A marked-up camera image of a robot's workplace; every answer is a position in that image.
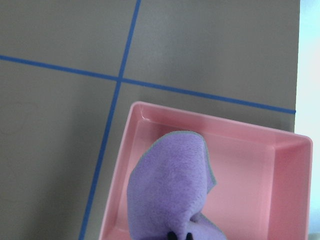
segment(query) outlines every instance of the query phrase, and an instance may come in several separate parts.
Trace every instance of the gray tile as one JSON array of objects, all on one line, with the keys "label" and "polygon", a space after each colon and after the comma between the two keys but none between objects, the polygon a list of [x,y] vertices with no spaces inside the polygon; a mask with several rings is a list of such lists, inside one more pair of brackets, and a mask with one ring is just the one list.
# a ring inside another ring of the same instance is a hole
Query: gray tile
[{"label": "gray tile", "polygon": [[0,239],[76,239],[115,82],[0,69]]},{"label": "gray tile", "polygon": [[117,76],[134,1],[17,1],[0,8],[0,54]]},{"label": "gray tile", "polygon": [[120,142],[130,106],[135,101],[144,101],[291,131],[293,130],[295,120],[294,115],[291,114],[123,83],[117,100],[99,182],[92,205],[85,236],[87,240],[97,239],[99,236]]},{"label": "gray tile", "polygon": [[125,77],[295,109],[299,1],[142,1]]}]

